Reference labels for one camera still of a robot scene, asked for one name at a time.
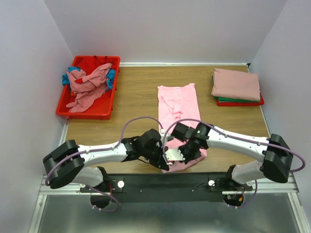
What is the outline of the light pink t shirt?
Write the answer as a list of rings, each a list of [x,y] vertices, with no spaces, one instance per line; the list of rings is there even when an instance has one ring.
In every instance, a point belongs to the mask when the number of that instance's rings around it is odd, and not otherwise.
[[[158,86],[158,120],[161,122],[163,129],[167,130],[174,122],[185,119],[201,120],[197,102],[195,84],[190,83],[183,87],[166,87]],[[183,124],[196,128],[198,122],[183,121]],[[174,139],[167,143],[169,149],[178,148],[183,145],[182,142]],[[174,163],[169,171],[162,170],[162,173],[182,171],[207,157],[207,150],[200,149],[201,156],[187,164],[184,162]]]

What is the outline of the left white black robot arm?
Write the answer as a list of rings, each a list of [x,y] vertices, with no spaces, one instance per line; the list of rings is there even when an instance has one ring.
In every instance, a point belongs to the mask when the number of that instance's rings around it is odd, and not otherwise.
[[[163,158],[161,135],[150,129],[141,136],[123,138],[114,144],[99,146],[77,145],[68,140],[43,158],[47,173],[46,186],[51,189],[64,187],[74,181],[83,168],[108,163],[128,162],[144,157],[150,165],[168,170]]]

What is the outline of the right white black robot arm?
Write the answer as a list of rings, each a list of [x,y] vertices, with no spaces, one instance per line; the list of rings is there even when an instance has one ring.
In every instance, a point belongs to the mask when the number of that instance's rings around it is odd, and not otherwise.
[[[263,178],[276,183],[288,181],[293,153],[278,134],[272,134],[269,138],[252,137],[202,122],[196,128],[178,122],[171,137],[182,142],[182,145],[166,151],[169,165],[175,161],[188,163],[200,157],[201,149],[209,148],[233,151],[253,158],[250,163],[229,167],[223,179],[224,186],[229,190]]]

